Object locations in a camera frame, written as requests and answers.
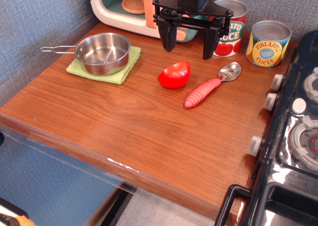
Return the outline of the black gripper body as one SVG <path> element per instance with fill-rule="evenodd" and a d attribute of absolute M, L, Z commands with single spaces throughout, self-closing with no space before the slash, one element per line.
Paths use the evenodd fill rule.
<path fill-rule="evenodd" d="M 153 5 L 154 22 L 160 34 L 168 34 L 177 26 L 188 26 L 190 29 L 199 27 L 193 20 L 186 24 L 182 20 L 183 15 L 188 15 L 190 19 L 196 16 L 213 17 L 211 22 L 216 24 L 222 33 L 230 32 L 230 20 L 234 12 L 215 4 L 212 0 L 153 0 Z"/>

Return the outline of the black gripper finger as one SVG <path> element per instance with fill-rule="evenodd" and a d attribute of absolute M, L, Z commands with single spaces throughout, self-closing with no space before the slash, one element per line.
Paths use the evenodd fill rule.
<path fill-rule="evenodd" d="M 223 37 L 223 32 L 220 28 L 211 27 L 205 31 L 203 47 L 204 60 L 212 58 L 221 37 Z"/>
<path fill-rule="evenodd" d="M 177 27 L 170 20 L 159 19 L 158 30 L 163 48 L 171 52 L 176 44 Z"/>

